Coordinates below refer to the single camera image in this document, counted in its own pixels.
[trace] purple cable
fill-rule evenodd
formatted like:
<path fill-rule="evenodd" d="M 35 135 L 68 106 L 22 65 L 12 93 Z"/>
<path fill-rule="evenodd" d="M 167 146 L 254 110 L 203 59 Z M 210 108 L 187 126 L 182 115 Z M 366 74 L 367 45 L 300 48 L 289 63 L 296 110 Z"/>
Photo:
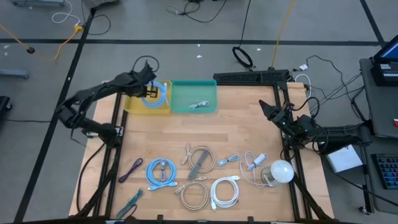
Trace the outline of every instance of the purple cable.
<path fill-rule="evenodd" d="M 129 175 L 135 170 L 137 169 L 141 164 L 142 164 L 143 160 L 141 158 L 137 159 L 134 164 L 132 165 L 131 169 L 129 170 L 129 172 L 127 172 L 127 174 L 119 177 L 118 182 L 119 183 L 123 183 L 124 181 L 127 180 L 127 178 L 129 177 Z"/>

